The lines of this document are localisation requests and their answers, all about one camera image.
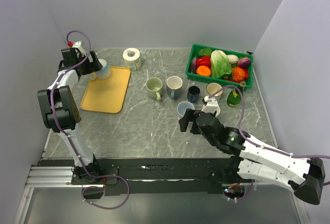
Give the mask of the white blue mug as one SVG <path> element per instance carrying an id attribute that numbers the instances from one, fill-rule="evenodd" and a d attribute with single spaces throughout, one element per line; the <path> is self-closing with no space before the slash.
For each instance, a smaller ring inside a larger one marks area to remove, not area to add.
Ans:
<path id="1" fill-rule="evenodd" d="M 95 79 L 105 80 L 110 77 L 111 70 L 109 63 L 104 59 L 99 59 L 99 62 L 101 63 L 102 68 L 100 71 L 94 72 L 93 75 L 91 75 L 90 80 L 95 80 Z"/>

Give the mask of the dark blue mug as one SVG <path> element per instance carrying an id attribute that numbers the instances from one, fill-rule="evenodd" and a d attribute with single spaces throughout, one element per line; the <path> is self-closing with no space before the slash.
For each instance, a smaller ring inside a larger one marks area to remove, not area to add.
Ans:
<path id="1" fill-rule="evenodd" d="M 200 93 L 201 93 L 200 88 L 198 88 L 197 86 L 194 86 L 194 85 L 191 86 L 187 92 L 187 100 L 191 103 L 197 102 L 199 99 Z"/>

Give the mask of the cream beige mug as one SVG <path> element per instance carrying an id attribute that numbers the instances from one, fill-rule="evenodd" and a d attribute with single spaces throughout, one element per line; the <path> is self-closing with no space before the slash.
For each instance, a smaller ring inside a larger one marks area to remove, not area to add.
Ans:
<path id="1" fill-rule="evenodd" d="M 218 91 L 219 89 L 221 89 L 222 86 L 218 83 L 212 82 L 209 83 L 206 87 L 206 92 L 207 95 L 212 95 L 214 94 L 216 91 Z M 216 100 L 220 100 L 222 97 L 223 91 L 220 91 L 218 94 L 216 94 L 215 96 L 213 96 Z"/>

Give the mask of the light green mug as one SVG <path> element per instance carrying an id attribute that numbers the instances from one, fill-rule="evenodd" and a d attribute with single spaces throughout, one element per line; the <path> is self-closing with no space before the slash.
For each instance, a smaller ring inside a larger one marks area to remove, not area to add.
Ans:
<path id="1" fill-rule="evenodd" d="M 146 91 L 147 96 L 150 99 L 155 99 L 157 101 L 161 101 L 161 95 L 162 95 L 162 81 L 161 79 L 157 77 L 152 77 L 147 80 L 146 82 Z"/>

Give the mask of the light blue faceted mug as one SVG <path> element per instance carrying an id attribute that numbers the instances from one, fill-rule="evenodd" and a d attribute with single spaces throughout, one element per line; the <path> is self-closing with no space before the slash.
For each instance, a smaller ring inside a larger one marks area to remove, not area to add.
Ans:
<path id="1" fill-rule="evenodd" d="M 219 106 L 214 107 L 214 110 L 212 111 L 212 114 L 217 117 L 221 112 L 221 109 Z"/>

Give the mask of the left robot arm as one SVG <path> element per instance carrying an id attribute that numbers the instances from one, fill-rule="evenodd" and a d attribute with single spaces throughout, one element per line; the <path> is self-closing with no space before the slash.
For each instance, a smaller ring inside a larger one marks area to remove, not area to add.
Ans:
<path id="1" fill-rule="evenodd" d="M 80 45 L 70 45 L 61 51 L 63 60 L 58 66 L 57 78 L 51 86 L 37 92 L 45 126 L 66 143 L 73 159 L 73 176 L 84 183 L 96 184 L 102 171 L 92 150 L 79 130 L 80 114 L 71 88 L 81 76 L 103 68 L 94 51 L 85 52 Z"/>

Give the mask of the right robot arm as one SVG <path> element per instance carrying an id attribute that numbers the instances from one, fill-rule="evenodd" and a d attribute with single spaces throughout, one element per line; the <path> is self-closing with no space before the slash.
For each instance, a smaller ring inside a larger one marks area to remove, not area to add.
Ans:
<path id="1" fill-rule="evenodd" d="M 300 200 L 319 205 L 325 186 L 323 161 L 317 156 L 296 156 L 270 146 L 253 135 L 234 127 L 225 127 L 214 113 L 187 109 L 178 121 L 185 132 L 201 134 L 211 146 L 230 154 L 235 163 L 225 170 L 226 178 L 240 178 L 274 184 L 294 193 Z"/>

